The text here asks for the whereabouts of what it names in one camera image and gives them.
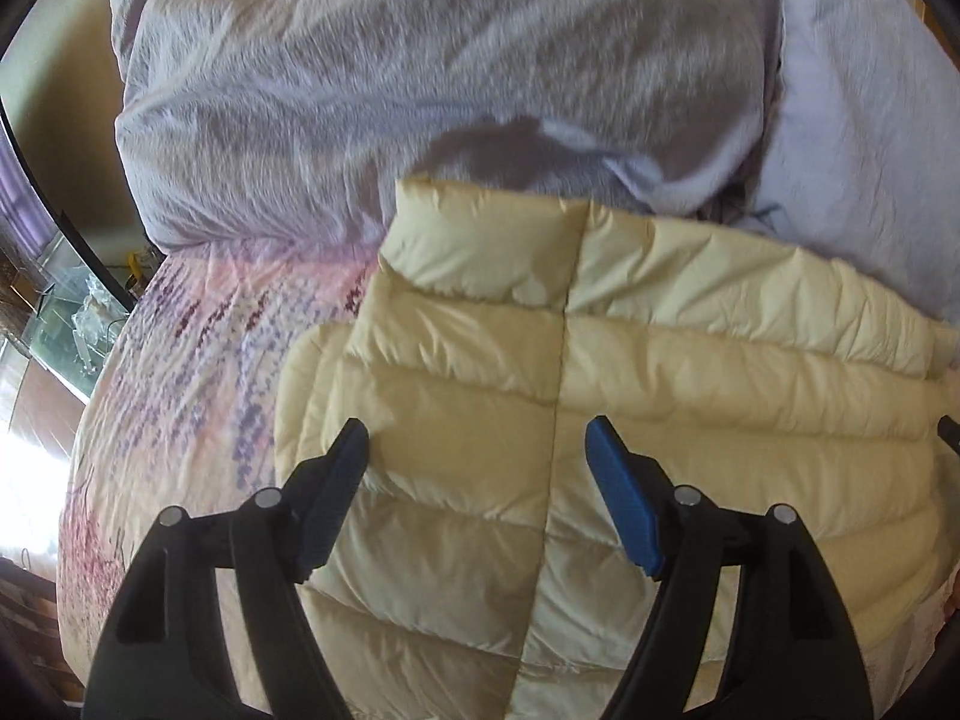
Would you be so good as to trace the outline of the pink floral bed sheet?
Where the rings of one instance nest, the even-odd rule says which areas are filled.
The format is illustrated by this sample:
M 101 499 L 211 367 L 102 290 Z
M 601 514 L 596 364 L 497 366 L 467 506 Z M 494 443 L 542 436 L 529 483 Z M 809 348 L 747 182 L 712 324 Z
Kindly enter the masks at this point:
M 160 266 L 71 450 L 57 606 L 78 678 L 156 514 L 231 511 L 272 484 L 288 351 L 311 328 L 355 320 L 375 265 L 370 245 L 242 239 L 176 250 Z

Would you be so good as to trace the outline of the glass cabinet with clutter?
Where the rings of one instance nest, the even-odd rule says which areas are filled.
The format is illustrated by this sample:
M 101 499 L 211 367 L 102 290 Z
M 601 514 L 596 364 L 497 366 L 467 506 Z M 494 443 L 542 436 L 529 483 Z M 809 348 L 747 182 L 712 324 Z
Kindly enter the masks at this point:
M 31 250 L 2 232 L 2 284 L 26 312 L 13 338 L 72 395 L 88 403 L 107 358 L 163 255 L 147 247 L 106 265 L 75 232 Z

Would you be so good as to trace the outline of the lavender pillow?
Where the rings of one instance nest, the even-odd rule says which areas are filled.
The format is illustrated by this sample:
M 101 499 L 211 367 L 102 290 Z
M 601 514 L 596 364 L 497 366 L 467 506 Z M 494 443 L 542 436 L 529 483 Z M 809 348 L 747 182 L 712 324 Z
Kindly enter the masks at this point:
M 958 320 L 958 71 L 908 0 L 781 0 L 745 226 Z

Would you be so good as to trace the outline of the cream quilted down jacket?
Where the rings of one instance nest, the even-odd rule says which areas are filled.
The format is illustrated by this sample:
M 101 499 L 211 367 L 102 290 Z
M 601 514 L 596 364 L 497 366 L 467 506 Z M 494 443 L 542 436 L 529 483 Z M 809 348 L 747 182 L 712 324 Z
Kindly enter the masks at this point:
M 958 333 L 851 265 L 598 203 L 405 179 L 352 320 L 291 348 L 275 468 L 370 461 L 302 590 L 358 718 L 594 718 L 675 518 L 789 505 L 874 689 L 958 566 Z

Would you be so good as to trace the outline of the lavender folded duvet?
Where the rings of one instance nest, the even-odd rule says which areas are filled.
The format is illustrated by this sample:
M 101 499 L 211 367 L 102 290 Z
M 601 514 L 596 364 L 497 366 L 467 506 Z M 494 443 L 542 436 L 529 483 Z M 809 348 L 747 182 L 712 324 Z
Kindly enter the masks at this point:
M 779 0 L 109 0 L 163 250 L 368 245 L 405 177 L 686 216 L 768 119 Z

